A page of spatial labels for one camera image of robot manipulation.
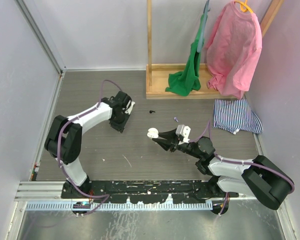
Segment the white earbud charging case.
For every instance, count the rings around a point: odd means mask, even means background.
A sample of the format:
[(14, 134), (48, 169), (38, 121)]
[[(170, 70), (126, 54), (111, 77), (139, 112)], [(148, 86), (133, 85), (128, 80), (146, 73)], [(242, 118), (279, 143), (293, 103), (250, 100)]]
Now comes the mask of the white earbud charging case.
[(157, 139), (159, 137), (159, 131), (156, 128), (151, 127), (148, 129), (147, 137), (150, 139)]

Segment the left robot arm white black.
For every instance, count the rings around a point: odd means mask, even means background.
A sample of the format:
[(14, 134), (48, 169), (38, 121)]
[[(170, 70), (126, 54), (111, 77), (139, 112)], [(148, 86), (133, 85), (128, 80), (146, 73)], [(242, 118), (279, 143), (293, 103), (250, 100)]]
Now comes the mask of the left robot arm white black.
[(122, 133), (134, 105), (128, 94), (119, 91), (116, 96), (104, 97), (78, 114), (68, 117), (58, 115), (52, 121), (44, 148), (56, 159), (78, 198), (87, 197), (91, 190), (90, 179), (79, 159), (83, 135), (105, 121)]

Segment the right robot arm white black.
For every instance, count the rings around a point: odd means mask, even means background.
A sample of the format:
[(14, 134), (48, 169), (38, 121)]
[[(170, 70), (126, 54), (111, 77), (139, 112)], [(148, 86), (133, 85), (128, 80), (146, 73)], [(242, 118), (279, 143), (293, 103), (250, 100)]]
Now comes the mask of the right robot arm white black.
[(159, 132), (150, 128), (147, 137), (165, 151), (180, 151), (194, 158), (197, 169), (209, 175), (209, 191), (215, 197), (224, 193), (238, 193), (255, 197), (271, 210), (277, 210), (285, 198), (294, 192), (295, 184), (279, 167), (264, 155), (254, 159), (226, 158), (216, 153), (211, 139), (200, 136), (190, 140), (190, 127)]

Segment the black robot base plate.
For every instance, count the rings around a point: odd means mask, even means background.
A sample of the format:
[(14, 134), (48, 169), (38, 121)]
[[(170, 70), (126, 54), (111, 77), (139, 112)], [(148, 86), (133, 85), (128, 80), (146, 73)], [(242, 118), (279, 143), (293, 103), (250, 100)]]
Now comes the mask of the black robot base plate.
[(212, 198), (223, 199), (226, 193), (203, 180), (93, 180), (90, 194), (109, 195), (107, 203), (199, 204)]

